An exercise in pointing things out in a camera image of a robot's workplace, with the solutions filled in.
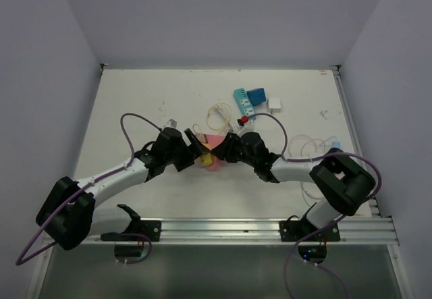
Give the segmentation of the dark blue plug adapter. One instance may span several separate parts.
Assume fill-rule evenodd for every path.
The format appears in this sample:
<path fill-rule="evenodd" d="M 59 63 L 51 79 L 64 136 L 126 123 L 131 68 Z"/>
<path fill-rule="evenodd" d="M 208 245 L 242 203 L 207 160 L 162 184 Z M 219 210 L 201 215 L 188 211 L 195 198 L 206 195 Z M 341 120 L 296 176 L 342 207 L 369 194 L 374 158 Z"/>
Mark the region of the dark blue plug adapter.
<path fill-rule="evenodd" d="M 250 100 L 252 106 L 257 106 L 264 103 L 267 100 L 264 88 L 254 88 L 246 91 L 247 97 Z"/>

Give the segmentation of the yellow usb charger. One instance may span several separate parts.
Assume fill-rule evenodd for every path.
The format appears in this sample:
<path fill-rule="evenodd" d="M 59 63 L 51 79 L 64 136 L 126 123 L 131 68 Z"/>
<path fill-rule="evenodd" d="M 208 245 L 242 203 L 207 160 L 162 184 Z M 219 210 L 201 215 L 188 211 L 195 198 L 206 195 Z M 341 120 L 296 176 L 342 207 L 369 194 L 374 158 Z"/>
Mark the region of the yellow usb charger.
<path fill-rule="evenodd" d="M 200 164 L 203 167 L 210 167 L 214 164 L 212 154 L 205 154 L 200 156 Z"/>

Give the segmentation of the teal power strip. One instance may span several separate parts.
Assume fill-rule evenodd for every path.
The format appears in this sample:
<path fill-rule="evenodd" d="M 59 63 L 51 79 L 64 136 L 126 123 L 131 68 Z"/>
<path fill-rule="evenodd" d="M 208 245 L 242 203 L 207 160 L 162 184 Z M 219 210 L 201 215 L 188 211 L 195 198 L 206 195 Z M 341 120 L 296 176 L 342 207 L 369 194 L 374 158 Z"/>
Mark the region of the teal power strip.
<path fill-rule="evenodd" d="M 256 113 L 244 88 L 235 89 L 233 97 L 242 115 L 251 116 Z"/>

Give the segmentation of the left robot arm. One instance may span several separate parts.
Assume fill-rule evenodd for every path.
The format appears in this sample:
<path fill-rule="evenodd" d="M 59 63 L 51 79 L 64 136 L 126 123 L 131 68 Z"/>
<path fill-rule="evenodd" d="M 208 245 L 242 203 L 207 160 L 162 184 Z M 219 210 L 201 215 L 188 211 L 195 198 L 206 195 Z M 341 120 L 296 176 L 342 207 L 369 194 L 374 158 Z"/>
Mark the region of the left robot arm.
<path fill-rule="evenodd" d="M 144 234 L 140 217 L 127 205 L 117 205 L 122 219 L 96 221 L 95 210 L 115 195 L 158 175 L 173 165 L 182 171 L 209 149 L 187 129 L 163 128 L 156 140 L 148 142 L 125 162 L 98 176 L 58 180 L 42 205 L 36 223 L 64 250 L 71 250 L 87 236 L 108 234 L 116 240 L 133 240 Z"/>

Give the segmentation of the white usb charger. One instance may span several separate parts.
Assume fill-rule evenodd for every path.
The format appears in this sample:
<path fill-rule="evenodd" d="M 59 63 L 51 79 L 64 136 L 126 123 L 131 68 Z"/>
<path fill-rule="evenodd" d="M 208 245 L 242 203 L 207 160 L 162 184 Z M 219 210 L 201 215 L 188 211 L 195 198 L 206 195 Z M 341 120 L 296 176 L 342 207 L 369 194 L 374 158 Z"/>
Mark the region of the white usb charger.
<path fill-rule="evenodd" d="M 280 113 L 282 110 L 281 100 L 277 97 L 270 97 L 267 104 L 271 114 Z"/>

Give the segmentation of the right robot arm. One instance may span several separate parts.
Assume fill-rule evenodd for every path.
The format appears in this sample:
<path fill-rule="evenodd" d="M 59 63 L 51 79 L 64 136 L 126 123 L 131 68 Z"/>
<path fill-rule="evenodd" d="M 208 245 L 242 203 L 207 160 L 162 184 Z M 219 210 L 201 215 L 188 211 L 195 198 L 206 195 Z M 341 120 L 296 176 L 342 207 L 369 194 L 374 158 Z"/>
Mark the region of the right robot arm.
<path fill-rule="evenodd" d="M 374 178 L 353 159 L 355 154 L 331 148 L 312 159 L 284 159 L 270 152 L 256 132 L 241 137 L 229 133 L 211 154 L 227 163 L 251 166 L 264 182 L 314 183 L 323 199 L 296 222 L 296 229 L 309 240 L 316 240 L 337 219 L 353 216 L 381 186 L 380 173 Z"/>

